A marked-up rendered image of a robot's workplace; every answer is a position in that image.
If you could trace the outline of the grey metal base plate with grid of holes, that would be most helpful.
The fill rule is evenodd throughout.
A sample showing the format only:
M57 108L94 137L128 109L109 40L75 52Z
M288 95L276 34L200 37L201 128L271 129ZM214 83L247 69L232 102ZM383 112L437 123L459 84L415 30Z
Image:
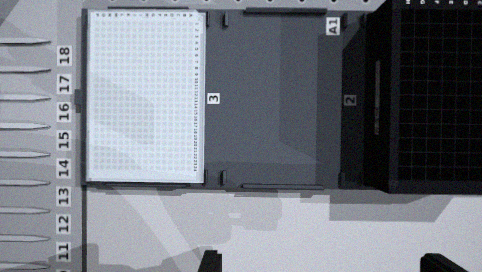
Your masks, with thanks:
M83 0L82 9L108 6L188 6L189 9L246 7L327 7L328 10L375 11L386 0Z

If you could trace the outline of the black deep-well block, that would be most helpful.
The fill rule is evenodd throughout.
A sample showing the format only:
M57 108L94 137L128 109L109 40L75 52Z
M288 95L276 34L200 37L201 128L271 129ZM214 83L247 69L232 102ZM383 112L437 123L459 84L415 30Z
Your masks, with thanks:
M482 0L367 14L363 173L388 194L482 195Z

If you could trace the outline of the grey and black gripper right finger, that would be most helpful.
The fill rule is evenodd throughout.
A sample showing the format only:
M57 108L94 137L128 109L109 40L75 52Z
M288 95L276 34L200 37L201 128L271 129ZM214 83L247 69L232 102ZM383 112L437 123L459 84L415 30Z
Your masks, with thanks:
M468 272L439 253L426 253L420 259L420 272Z

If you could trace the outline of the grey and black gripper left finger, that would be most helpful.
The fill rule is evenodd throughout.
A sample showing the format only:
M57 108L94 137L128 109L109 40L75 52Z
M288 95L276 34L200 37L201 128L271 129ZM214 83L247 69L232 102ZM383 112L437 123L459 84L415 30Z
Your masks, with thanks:
M222 272L222 254L217 250L205 250L198 272Z

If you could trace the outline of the dark grey plate carrier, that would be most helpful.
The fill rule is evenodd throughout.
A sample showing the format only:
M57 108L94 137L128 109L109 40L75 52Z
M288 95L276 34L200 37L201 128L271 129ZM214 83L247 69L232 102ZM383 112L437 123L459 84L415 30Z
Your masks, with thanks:
M80 185L379 190L364 186L367 14L206 13L204 183L86 181L87 20L81 13Z

